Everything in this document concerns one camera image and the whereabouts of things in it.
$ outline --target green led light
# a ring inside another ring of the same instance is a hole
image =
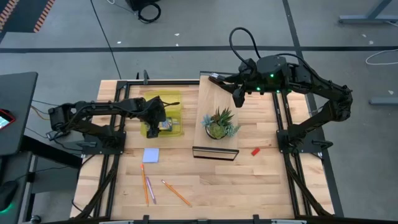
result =
[[[13,208],[14,204],[11,203],[10,205],[8,205],[8,207],[6,209],[4,209],[3,211],[0,211],[0,214],[5,214],[7,212],[9,212],[12,208]]]

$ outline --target gray desk leg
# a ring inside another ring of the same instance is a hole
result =
[[[52,146],[46,145],[36,139],[28,136],[22,138],[22,151],[33,152],[36,156],[40,156],[52,161],[58,162],[60,164],[65,164],[72,168],[80,169],[82,158],[74,156],[65,151],[56,149]]]
[[[344,22],[397,22],[398,16],[380,16],[380,13],[392,0],[381,0],[367,15],[340,16],[339,23]]]
[[[370,105],[398,106],[398,97],[372,97]]]

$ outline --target white cable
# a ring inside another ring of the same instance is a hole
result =
[[[393,24],[392,22],[386,22],[386,23],[398,27],[397,24]],[[369,56],[369,57],[365,60],[365,62],[366,62],[367,65],[398,65],[398,62],[390,62],[390,63],[370,63],[370,62],[368,62],[368,60],[369,60],[370,58],[373,58],[373,57],[376,56],[376,55],[383,54],[383,53],[386,53],[386,52],[395,52],[395,51],[398,51],[398,49],[394,49],[394,50],[383,50],[383,51],[381,51],[381,52],[378,52],[378,53],[376,53],[376,54],[373,54],[373,55]]]

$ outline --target purple pencil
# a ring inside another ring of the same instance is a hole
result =
[[[152,196],[152,200],[154,201],[154,204],[156,205],[155,195],[154,195],[154,192],[152,191],[152,186],[150,185],[149,178],[147,177],[146,179],[147,179],[147,185],[149,188],[150,195]]]

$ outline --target orange striped tape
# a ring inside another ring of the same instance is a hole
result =
[[[37,19],[36,25],[33,28],[34,32],[38,32],[40,28],[42,28],[45,18],[50,13],[51,7],[54,5],[55,0],[48,0],[47,4],[45,5],[43,12],[41,13],[40,17]]]
[[[0,32],[3,30],[4,25],[6,25],[8,18],[11,16],[18,2],[19,0],[9,0],[4,9],[0,12]]]

